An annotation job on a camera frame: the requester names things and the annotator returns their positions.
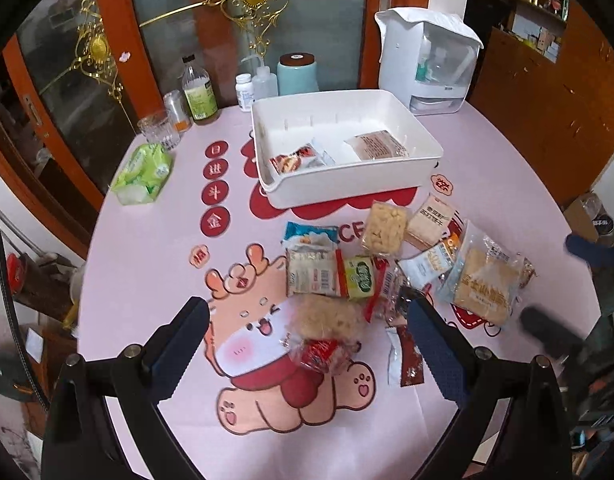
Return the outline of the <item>beige cracker pack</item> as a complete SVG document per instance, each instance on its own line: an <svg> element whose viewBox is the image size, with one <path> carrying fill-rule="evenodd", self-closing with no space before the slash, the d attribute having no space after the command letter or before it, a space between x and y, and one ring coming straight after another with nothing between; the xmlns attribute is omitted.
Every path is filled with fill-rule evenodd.
<svg viewBox="0 0 614 480"><path fill-rule="evenodd" d="M436 245L447 231L456 208L429 194L406 226L405 241L421 250Z"/></svg>

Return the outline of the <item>white dispenser box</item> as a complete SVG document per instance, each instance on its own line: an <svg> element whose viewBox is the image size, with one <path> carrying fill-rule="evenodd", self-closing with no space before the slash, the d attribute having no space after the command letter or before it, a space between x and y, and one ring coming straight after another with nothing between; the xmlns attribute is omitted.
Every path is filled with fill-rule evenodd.
<svg viewBox="0 0 614 480"><path fill-rule="evenodd" d="M456 113L484 44L456 14L400 6L374 14L379 82L417 116Z"/></svg>

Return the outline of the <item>blue white snack pack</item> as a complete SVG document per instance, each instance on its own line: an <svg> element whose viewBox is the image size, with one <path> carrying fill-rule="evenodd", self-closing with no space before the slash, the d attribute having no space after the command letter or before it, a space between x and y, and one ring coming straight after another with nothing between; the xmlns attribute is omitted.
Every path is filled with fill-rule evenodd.
<svg viewBox="0 0 614 480"><path fill-rule="evenodd" d="M311 226L289 222L281 245L286 258L286 291L289 296L315 294L341 296L336 226Z"/></svg>

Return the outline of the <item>puffed rice snack pack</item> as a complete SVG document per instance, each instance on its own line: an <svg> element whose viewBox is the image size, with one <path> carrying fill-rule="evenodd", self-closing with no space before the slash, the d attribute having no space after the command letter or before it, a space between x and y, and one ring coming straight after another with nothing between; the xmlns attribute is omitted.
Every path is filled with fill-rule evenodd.
<svg viewBox="0 0 614 480"><path fill-rule="evenodd" d="M403 244L408 218L409 212L406 208L374 202L365 221L362 247L373 255L397 255Z"/></svg>

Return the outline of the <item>rice crisp ball pack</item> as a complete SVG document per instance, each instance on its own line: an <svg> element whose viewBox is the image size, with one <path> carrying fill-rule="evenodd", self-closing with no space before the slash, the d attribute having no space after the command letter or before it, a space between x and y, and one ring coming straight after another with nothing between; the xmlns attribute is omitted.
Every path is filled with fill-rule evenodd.
<svg viewBox="0 0 614 480"><path fill-rule="evenodd" d="M283 339L289 349L309 340L336 340L354 347L367 325L360 304L345 298L295 295L291 297L290 307Z"/></svg>

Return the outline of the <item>small green snack pack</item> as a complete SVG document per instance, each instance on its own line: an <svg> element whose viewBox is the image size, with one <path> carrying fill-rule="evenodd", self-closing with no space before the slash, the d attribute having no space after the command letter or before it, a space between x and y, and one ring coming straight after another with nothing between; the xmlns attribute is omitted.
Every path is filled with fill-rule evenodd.
<svg viewBox="0 0 614 480"><path fill-rule="evenodd" d="M344 278L347 297L367 299L375 292L373 260L369 256L357 256L344 260Z"/></svg>

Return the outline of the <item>mixed nut small pack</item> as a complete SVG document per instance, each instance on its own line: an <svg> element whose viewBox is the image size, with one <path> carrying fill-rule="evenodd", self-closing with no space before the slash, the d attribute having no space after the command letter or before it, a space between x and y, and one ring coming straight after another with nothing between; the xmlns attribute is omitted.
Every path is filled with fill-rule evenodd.
<svg viewBox="0 0 614 480"><path fill-rule="evenodd" d="M536 275L535 266L531 263L531 261L528 258L524 257L522 272L520 272L520 289L525 288L535 275Z"/></svg>

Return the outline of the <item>green label glass bottle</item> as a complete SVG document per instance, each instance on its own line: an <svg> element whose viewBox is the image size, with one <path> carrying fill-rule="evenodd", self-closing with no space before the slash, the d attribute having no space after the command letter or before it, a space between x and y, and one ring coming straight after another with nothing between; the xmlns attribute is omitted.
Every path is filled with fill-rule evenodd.
<svg viewBox="0 0 614 480"><path fill-rule="evenodd" d="M195 122L207 122L218 113L216 96L209 73L195 64L195 55L182 58L181 88Z"/></svg>

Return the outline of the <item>large bread cake pack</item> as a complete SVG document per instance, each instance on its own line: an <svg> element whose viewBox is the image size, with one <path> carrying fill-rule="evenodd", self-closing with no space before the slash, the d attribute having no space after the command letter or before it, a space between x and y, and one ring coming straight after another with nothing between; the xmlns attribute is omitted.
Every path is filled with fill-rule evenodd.
<svg viewBox="0 0 614 480"><path fill-rule="evenodd" d="M521 254L500 245L468 220L456 261L436 297L501 327L512 314L524 262Z"/></svg>

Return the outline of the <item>red candy pack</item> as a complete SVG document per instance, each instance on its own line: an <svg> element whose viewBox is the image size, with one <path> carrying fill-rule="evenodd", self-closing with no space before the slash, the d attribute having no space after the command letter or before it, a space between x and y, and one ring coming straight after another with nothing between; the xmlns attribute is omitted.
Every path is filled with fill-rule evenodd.
<svg viewBox="0 0 614 480"><path fill-rule="evenodd" d="M290 350L290 359L306 370L322 374L341 374L361 349L361 342L337 339L307 339Z"/></svg>

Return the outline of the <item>white orange oats bar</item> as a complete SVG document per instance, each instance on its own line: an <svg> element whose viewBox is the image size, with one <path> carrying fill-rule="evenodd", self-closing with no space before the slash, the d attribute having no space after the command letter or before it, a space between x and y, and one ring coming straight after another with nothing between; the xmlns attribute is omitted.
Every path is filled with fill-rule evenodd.
<svg viewBox="0 0 614 480"><path fill-rule="evenodd" d="M453 233L425 252L412 258L401 259L397 264L408 283L413 288L422 290L453 268L460 246L460 237Z"/></svg>

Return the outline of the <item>brown sauce sachet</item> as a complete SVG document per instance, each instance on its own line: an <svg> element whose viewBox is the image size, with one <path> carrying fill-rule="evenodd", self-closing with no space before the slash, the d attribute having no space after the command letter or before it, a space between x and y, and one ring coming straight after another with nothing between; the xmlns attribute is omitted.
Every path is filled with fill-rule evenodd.
<svg viewBox="0 0 614 480"><path fill-rule="evenodd" d="M423 359L407 327L387 327L386 335L391 344L387 362L388 385L403 388L423 384Z"/></svg>

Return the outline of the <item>clear wafer snack pack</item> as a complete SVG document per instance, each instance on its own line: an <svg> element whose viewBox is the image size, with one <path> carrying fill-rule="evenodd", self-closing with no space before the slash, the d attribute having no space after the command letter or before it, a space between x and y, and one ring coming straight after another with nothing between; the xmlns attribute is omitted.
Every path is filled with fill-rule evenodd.
<svg viewBox="0 0 614 480"><path fill-rule="evenodd" d="M387 130L361 133L345 143L359 160L379 160L407 157L409 152Z"/></svg>

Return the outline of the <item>red white snack pack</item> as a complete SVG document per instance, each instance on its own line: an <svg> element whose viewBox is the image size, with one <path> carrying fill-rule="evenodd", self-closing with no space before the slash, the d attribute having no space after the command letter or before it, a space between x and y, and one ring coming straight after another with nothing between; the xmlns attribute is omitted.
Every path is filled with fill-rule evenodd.
<svg viewBox="0 0 614 480"><path fill-rule="evenodd" d="M293 174L313 168L331 166L333 159L325 152L306 143L290 154L279 154L269 159L276 174Z"/></svg>

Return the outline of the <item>light blue canister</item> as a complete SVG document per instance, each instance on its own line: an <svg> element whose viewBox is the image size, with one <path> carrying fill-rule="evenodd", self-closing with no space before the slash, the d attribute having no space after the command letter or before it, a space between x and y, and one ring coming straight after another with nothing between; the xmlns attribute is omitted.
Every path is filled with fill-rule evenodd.
<svg viewBox="0 0 614 480"><path fill-rule="evenodd" d="M313 54L292 52L280 56L277 64L280 96L318 92L317 62Z"/></svg>

